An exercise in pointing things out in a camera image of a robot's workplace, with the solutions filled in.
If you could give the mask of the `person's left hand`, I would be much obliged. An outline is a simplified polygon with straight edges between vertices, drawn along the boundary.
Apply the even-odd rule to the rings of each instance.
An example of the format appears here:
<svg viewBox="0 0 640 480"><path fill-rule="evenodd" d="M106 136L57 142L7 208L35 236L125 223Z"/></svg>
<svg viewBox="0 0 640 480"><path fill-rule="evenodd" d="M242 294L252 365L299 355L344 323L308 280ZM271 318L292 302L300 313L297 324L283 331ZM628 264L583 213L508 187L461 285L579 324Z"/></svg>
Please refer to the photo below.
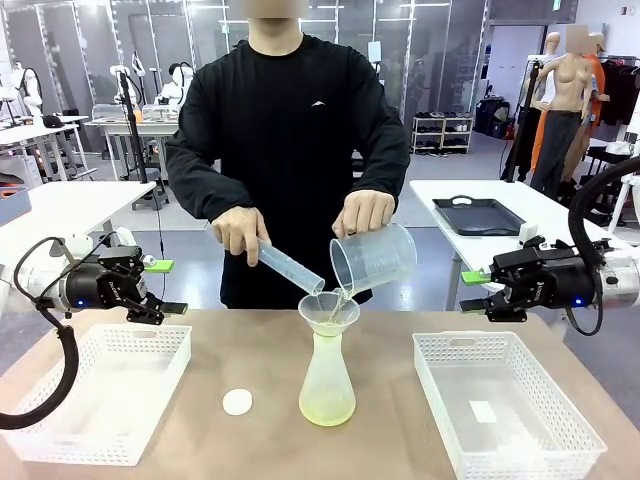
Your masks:
<svg viewBox="0 0 640 480"><path fill-rule="evenodd" d="M388 225L396 208L394 197L376 190L349 193L333 223L337 238L377 231Z"/></svg>

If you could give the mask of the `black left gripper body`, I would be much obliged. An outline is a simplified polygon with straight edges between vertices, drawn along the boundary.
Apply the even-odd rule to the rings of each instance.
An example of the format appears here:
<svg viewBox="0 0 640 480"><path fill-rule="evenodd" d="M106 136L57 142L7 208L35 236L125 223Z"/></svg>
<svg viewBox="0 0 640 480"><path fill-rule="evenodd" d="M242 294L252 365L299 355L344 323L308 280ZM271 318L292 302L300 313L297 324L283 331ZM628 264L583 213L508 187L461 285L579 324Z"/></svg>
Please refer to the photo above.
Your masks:
<svg viewBox="0 0 640 480"><path fill-rule="evenodd" d="M108 310L124 307L142 312L144 286L143 251L139 246L109 247L71 268L62 281L65 310Z"/></svg>

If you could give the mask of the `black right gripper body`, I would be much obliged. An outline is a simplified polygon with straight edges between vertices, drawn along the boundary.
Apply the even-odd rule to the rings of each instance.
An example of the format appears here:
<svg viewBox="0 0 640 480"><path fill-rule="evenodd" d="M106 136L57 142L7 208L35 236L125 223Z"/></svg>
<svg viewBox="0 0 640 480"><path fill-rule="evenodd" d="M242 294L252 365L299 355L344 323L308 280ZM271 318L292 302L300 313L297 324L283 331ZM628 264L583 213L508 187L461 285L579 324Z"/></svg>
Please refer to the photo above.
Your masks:
<svg viewBox="0 0 640 480"><path fill-rule="evenodd" d="M491 297L493 321L524 321L536 306L564 310L599 304L593 271L560 241L547 250L535 245L495 256L491 281L504 286Z"/></svg>

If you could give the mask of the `person's right hand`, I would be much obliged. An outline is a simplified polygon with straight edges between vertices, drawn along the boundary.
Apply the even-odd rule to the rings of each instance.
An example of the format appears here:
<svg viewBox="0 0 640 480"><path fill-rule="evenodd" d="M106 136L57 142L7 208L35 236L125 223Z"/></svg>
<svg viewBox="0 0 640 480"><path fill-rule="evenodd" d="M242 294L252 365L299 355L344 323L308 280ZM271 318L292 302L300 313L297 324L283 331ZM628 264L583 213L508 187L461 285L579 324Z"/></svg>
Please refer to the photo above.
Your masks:
<svg viewBox="0 0 640 480"><path fill-rule="evenodd" d="M271 243L264 218L256 208L233 207L216 217L211 225L224 249L233 256L245 254L250 267L259 261L260 243Z"/></svg>

